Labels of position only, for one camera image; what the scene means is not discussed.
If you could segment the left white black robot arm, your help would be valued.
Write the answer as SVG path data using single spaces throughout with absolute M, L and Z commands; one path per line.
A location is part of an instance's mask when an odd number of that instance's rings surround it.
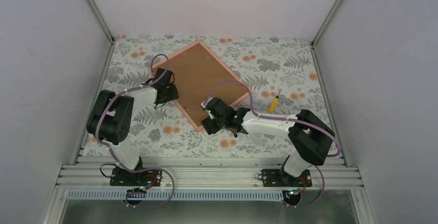
M 130 142 L 126 141 L 132 112 L 143 105 L 159 107 L 176 100 L 179 96 L 174 82 L 172 71 L 159 68 L 154 78 L 140 86 L 125 89 L 121 93 L 110 90 L 99 92 L 86 130 L 114 156 L 116 164 L 111 179 L 128 182 L 130 185 L 137 185 L 143 180 L 143 162 Z

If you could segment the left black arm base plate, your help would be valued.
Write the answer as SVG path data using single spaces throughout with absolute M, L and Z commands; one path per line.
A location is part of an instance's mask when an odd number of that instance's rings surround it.
M 115 167 L 110 178 L 110 186 L 150 187 L 160 186 L 162 178 L 161 170 L 148 170 L 140 173 L 128 172 Z

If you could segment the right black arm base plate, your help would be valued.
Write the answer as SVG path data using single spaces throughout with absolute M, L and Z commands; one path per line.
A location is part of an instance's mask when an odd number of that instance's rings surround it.
M 293 177 L 280 169 L 263 169 L 257 179 L 264 187 L 311 187 L 310 171 L 304 170 L 300 176 Z

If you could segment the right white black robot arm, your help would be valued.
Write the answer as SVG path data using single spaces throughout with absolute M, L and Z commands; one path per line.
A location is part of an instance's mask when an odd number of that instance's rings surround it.
M 280 169 L 280 181 L 293 186 L 300 175 L 311 166 L 322 166 L 334 143 L 334 132 L 314 113 L 303 109 L 297 115 L 261 114 L 250 108 L 234 109 L 219 98 L 208 98 L 201 103 L 208 113 L 201 125 L 208 135 L 220 130 L 240 134 L 264 134 L 282 137 L 292 146 Z

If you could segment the yellow handled screwdriver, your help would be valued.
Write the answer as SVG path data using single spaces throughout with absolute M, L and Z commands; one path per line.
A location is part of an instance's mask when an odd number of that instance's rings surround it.
M 275 96 L 275 98 L 273 99 L 273 101 L 269 107 L 269 113 L 271 113 L 271 114 L 274 113 L 274 110 L 278 104 L 278 99 L 279 99 L 280 93 L 281 93 L 281 90 L 278 91 L 277 95 Z

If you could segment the pink wooden photo frame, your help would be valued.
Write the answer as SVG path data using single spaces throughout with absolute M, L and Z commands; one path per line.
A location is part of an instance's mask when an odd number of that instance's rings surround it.
M 174 84 L 179 98 L 174 101 L 181 113 L 197 132 L 204 128 L 201 121 L 208 113 L 201 109 L 201 103 L 208 97 L 218 97 L 226 104 L 235 107 L 249 97 L 240 84 L 227 83 L 210 90 L 226 80 L 242 81 L 211 49 L 203 42 L 196 41 L 169 57 L 155 62 L 150 72 L 166 68 L 176 77 Z

